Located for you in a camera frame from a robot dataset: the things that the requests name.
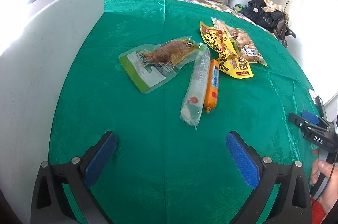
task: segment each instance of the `human hand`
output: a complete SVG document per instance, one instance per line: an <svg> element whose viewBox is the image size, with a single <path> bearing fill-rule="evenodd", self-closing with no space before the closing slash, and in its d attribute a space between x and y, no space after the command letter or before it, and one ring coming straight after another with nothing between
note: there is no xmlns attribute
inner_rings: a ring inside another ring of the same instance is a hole
<svg viewBox="0 0 338 224"><path fill-rule="evenodd" d="M312 151L313 155L318 155L318 149ZM332 164L316 159L312 164L312 171L310 176L310 185L314 185L318 181L318 170L327 178L330 176ZM319 198L318 202L322 205L326 214L332 209L338 199L338 167L335 167L331 179Z"/></svg>

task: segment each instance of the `vacuum-sealed food package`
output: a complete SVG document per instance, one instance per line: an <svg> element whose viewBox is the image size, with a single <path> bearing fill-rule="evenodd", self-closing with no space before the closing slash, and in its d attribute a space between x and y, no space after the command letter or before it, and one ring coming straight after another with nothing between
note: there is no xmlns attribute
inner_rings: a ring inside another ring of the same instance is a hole
<svg viewBox="0 0 338 224"><path fill-rule="evenodd" d="M222 33L220 29L208 27L200 22L201 35L203 40L216 52L219 70L236 79L253 77L249 62L237 55L230 37Z"/></svg>
<svg viewBox="0 0 338 224"><path fill-rule="evenodd" d="M191 36L164 44L144 44L119 55L119 61L142 93L149 93L175 77L194 61L205 45Z"/></svg>
<svg viewBox="0 0 338 224"><path fill-rule="evenodd" d="M199 57L195 60L189 87L181 107L181 118L195 129L197 129L203 110L210 63L209 49L205 44L203 46L204 50L200 51Z"/></svg>
<svg viewBox="0 0 338 224"><path fill-rule="evenodd" d="M262 65L268 66L246 31L240 28L228 26L224 21L218 20L216 18L211 19L215 28L221 30L222 33L225 33L229 37L233 38L239 56L246 59L250 63L259 62Z"/></svg>

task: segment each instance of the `cable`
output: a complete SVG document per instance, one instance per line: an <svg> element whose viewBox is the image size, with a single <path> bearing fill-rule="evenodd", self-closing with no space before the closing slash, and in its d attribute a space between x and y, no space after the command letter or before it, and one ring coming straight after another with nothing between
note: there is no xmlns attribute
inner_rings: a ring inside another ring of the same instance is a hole
<svg viewBox="0 0 338 224"><path fill-rule="evenodd" d="M330 173L330 176L328 177L327 183L326 183L324 189L322 190L322 192L318 195L318 197L316 198L316 200L313 203L317 202L319 200L319 198L322 196L323 192L326 190L326 187L327 187L327 185L329 184L329 182L331 180L331 176L333 174L333 171L335 169L335 165L337 163L337 156L338 156L338 149L337 149L337 152L336 152L335 161L333 162L331 173Z"/></svg>

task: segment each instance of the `table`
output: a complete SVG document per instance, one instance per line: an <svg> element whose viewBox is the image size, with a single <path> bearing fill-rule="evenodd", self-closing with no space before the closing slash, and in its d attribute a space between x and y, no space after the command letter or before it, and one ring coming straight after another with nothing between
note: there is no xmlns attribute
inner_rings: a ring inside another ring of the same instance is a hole
<svg viewBox="0 0 338 224"><path fill-rule="evenodd" d="M268 67L253 63L254 77L242 80L221 73L217 108L202 114L195 131L180 120L193 63L162 87L141 94L118 55L185 35L202 42L199 21L212 26L211 17L246 30ZM227 152L226 134L236 130L276 163L300 160L309 174L314 160L310 144L286 119L290 111L317 113L308 89L303 71L274 37L231 14L175 0L105 0L105 13L64 83L49 160L56 164L81 156L112 130L118 148L91 190L115 224L228 223L252 188ZM85 223L66 190L78 220ZM277 190L275 186L260 223Z"/></svg>

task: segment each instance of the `red sleeve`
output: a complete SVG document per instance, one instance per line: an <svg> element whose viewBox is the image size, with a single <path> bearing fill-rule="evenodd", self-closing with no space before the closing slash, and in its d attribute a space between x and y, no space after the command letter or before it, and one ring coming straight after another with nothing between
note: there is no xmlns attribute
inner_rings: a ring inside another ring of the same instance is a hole
<svg viewBox="0 0 338 224"><path fill-rule="evenodd" d="M326 216L324 209L322 205L320 205L319 202L315 202L315 200L312 197L311 202L312 202L312 224L320 224Z"/></svg>

